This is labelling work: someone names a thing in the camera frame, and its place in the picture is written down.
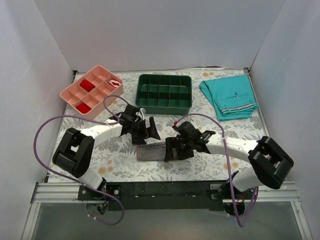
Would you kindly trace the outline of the grey striped underwear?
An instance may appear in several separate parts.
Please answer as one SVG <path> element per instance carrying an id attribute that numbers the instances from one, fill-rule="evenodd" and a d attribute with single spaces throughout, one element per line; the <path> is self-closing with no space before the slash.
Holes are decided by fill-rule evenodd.
<path id="1" fill-rule="evenodd" d="M 156 142 L 138 145 L 136 148 L 137 160 L 140 162 L 164 162 L 166 157 L 166 143 Z"/>

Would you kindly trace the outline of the teal shorts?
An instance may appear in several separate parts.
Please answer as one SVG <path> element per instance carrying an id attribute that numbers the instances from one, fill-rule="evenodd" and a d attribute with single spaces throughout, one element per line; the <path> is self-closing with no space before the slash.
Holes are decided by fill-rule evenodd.
<path id="1" fill-rule="evenodd" d="M 219 121 L 251 118 L 259 108 L 247 75 L 203 80 L 199 88 Z"/>

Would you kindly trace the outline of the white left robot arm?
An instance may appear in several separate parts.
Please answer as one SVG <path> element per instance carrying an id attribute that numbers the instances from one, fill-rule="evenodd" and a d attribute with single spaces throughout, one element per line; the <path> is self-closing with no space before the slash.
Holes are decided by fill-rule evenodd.
<path id="1" fill-rule="evenodd" d="M 145 145 L 146 139 L 160 140 L 153 117 L 149 127 L 140 108 L 128 104 L 123 112 L 109 117 L 105 123 L 77 130 L 69 128 L 64 133 L 52 161 L 78 181 L 89 186 L 89 194 L 95 200 L 106 196 L 106 180 L 90 167 L 96 146 L 123 135 L 131 135 L 133 145 Z"/>

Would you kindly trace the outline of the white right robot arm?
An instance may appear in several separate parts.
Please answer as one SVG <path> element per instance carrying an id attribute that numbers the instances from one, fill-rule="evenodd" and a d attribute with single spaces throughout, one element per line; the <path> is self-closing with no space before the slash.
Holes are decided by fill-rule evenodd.
<path id="1" fill-rule="evenodd" d="M 204 132 L 186 121 L 173 126 L 177 136 L 165 140 L 166 162 L 194 157 L 194 151 L 225 155 L 250 163 L 250 168 L 232 173 L 226 184 L 227 195 L 237 199 L 247 190 L 267 186 L 278 190 L 294 166 L 293 159 L 269 136 L 260 140 L 223 137 L 215 131 Z"/>

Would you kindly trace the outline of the red white rolled cloth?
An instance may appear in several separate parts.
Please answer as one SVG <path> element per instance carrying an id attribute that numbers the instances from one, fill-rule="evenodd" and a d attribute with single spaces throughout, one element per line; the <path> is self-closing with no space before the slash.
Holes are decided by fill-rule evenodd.
<path id="1" fill-rule="evenodd" d="M 122 83 L 120 81 L 118 81 L 118 80 L 111 79 L 111 80 L 108 81 L 108 84 L 110 86 L 112 86 L 113 88 L 118 88 L 118 87 L 121 86 Z"/>

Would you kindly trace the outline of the green divided storage box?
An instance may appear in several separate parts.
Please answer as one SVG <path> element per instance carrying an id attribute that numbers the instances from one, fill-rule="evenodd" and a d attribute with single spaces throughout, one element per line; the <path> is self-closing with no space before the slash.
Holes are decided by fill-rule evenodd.
<path id="1" fill-rule="evenodd" d="M 147 114 L 184 116 L 193 105 L 192 78 L 187 75 L 142 74 L 135 104 Z"/>

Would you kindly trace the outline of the pink divided storage box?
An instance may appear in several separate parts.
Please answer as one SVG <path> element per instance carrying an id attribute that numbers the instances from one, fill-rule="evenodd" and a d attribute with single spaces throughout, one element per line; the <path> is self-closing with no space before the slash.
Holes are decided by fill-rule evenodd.
<path id="1" fill-rule="evenodd" d="M 123 93 L 123 80 L 97 65 L 61 91 L 60 97 L 80 116 L 92 120 Z"/>

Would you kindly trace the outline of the red rolled cloth lower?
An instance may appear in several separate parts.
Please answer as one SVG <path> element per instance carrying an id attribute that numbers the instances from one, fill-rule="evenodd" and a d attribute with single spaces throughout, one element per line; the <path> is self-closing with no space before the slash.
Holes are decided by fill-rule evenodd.
<path id="1" fill-rule="evenodd" d="M 81 113 L 81 114 L 87 114 L 88 112 L 91 111 L 91 108 L 87 106 L 85 103 L 81 103 L 76 106 L 76 109 Z"/>

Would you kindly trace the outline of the red rolled cloth upper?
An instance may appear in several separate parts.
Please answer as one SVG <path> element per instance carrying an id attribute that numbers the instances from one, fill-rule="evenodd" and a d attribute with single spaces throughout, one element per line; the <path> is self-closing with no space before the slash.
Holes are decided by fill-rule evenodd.
<path id="1" fill-rule="evenodd" d="M 94 84 L 92 84 L 90 81 L 86 79 L 83 79 L 79 85 L 87 92 L 92 91 L 96 87 Z"/>

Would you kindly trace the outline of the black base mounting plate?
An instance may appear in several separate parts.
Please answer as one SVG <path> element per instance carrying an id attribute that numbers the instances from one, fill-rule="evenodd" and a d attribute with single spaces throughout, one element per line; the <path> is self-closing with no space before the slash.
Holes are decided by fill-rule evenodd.
<path id="1" fill-rule="evenodd" d="M 81 185 L 77 200 L 105 203 L 109 211 L 207 209 L 223 211 L 232 208 L 230 193 L 218 194 L 224 180 L 109 182 L 107 196 Z"/>

